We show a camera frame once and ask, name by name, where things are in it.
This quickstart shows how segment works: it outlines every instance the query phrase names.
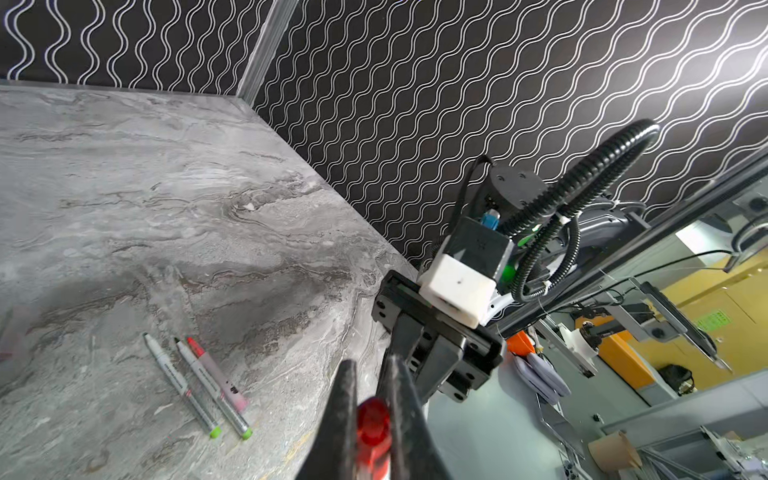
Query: green sticker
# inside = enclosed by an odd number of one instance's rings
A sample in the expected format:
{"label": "green sticker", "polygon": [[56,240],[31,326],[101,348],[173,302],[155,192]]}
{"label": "green sticker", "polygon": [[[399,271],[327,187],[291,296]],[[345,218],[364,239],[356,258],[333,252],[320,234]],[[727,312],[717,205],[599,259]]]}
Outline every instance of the green sticker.
{"label": "green sticker", "polygon": [[696,325],[705,332],[711,332],[728,325],[730,322],[730,317],[723,310],[715,310],[709,315],[702,316],[696,320]]}

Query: red marker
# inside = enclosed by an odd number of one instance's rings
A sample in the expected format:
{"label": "red marker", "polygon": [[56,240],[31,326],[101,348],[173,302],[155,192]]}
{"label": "red marker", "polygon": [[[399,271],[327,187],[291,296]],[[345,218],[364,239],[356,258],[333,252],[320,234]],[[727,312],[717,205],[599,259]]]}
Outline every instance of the red marker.
{"label": "red marker", "polygon": [[210,376],[214,378],[219,387],[221,387],[224,395],[232,402],[232,405],[238,412],[242,412],[248,406],[248,400],[237,389],[235,385],[223,374],[219,366],[214,362],[214,359],[208,355],[208,352],[203,350],[197,342],[191,336],[187,337],[187,343],[189,343],[192,353],[200,360]]}

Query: gray metal strip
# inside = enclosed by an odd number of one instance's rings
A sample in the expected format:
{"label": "gray metal strip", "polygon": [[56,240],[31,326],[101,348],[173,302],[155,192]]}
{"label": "gray metal strip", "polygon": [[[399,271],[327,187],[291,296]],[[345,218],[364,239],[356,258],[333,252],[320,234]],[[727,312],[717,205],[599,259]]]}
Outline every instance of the gray metal strip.
{"label": "gray metal strip", "polygon": [[264,25],[261,26],[259,39],[250,53],[240,84],[237,85],[237,96],[245,100],[251,108],[298,3],[299,0],[272,1],[270,12],[266,15]]}

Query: pen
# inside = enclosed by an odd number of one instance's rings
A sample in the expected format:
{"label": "pen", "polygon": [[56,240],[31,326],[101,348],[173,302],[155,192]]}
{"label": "pen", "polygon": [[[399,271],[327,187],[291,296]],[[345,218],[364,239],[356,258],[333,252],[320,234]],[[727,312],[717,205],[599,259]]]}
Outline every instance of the pen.
{"label": "pen", "polygon": [[200,360],[203,367],[208,371],[210,376],[214,378],[216,383],[221,387],[224,395],[227,396],[229,401],[234,405],[238,412],[241,412],[248,406],[248,400],[237,390],[237,387],[223,374],[219,366],[214,362],[213,357],[208,352],[203,350],[203,347],[199,343],[195,342],[191,336],[187,337],[187,343],[190,345],[192,353]]}
{"label": "pen", "polygon": [[227,400],[227,397],[224,396],[224,392],[221,391],[221,388],[216,384],[216,381],[211,378],[203,364],[200,363],[200,360],[195,358],[195,355],[189,347],[184,345],[178,338],[174,338],[174,340],[176,341],[176,347],[179,349],[179,353],[181,353],[181,356],[187,360],[190,368],[192,368],[194,374],[197,375],[197,378],[200,379],[200,383],[203,384],[203,387],[205,387],[210,396],[214,399],[224,413],[224,416],[227,417],[227,420],[229,420],[232,426],[237,430],[237,433],[243,437],[243,440],[248,440],[253,434],[253,430],[248,426],[248,422],[240,416],[240,413],[237,413],[235,407],[229,400]]}
{"label": "pen", "polygon": [[198,419],[203,423],[208,430],[212,439],[215,439],[221,433],[221,427],[216,423],[216,420],[208,413],[208,411],[197,401],[192,390],[190,390],[187,380],[176,370],[173,364],[170,362],[168,355],[157,343],[157,340],[152,338],[149,333],[144,334],[144,341],[147,342],[150,352],[157,360],[157,364],[160,366],[160,370],[165,373],[165,376],[170,380],[171,385],[176,388],[179,395],[187,400],[187,403],[191,406],[192,411],[197,414]]}

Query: marble tabletop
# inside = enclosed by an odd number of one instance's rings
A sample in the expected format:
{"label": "marble tabletop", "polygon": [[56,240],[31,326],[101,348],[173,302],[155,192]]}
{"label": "marble tabletop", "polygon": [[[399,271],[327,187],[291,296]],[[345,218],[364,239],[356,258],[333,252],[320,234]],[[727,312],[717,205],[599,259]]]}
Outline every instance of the marble tabletop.
{"label": "marble tabletop", "polygon": [[[242,101],[0,86],[0,480],[292,478],[336,366],[413,268]],[[249,399],[211,440],[154,362],[197,336]]]}

